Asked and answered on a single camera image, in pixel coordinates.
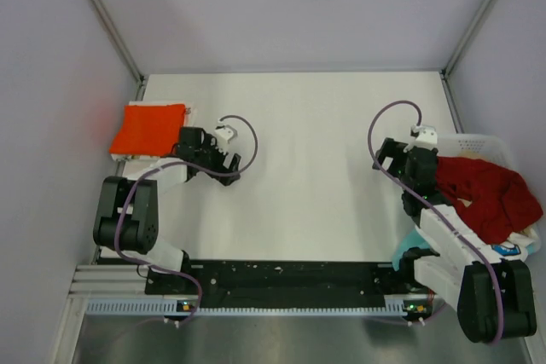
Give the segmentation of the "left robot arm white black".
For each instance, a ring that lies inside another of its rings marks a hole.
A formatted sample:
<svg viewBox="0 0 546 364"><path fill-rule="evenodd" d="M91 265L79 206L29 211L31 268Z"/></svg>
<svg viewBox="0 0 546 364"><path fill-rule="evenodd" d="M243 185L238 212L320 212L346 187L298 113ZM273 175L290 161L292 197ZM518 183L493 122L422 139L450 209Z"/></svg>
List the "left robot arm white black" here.
<svg viewBox="0 0 546 364"><path fill-rule="evenodd" d="M212 133L183 127L166 156L128 176L105 178L93 228L95 243L126 262L152 266L164 273L165 284L174 292L186 292L194 274L187 253L160 236L160 196L200 171L223 186L237 181L241 156L236 153L226 161L236 137L229 125L219 125Z"/></svg>

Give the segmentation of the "dark red t shirt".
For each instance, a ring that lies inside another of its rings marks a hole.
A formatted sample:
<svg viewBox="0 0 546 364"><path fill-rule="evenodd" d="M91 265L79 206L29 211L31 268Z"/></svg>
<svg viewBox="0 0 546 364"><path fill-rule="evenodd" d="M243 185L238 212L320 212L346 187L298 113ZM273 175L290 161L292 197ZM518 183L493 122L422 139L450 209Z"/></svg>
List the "dark red t shirt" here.
<svg viewBox="0 0 546 364"><path fill-rule="evenodd" d="M440 157L435 177L457 215L487 245L503 243L543 216L519 173L483 159Z"/></svg>

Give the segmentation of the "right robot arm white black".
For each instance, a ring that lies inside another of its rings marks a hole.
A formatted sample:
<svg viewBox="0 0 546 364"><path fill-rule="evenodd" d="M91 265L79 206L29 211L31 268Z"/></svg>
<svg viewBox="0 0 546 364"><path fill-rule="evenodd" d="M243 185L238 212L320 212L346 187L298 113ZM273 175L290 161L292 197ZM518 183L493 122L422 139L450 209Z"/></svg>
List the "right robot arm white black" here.
<svg viewBox="0 0 546 364"><path fill-rule="evenodd" d="M403 189L404 212L425 248L404 245L398 282L408 292L426 286L456 311L465 336L474 343L524 338L537 331L531 274L522 245L487 245L457 215L434 173L435 147L410 147L386 138L373 167L391 163L386 175Z"/></svg>

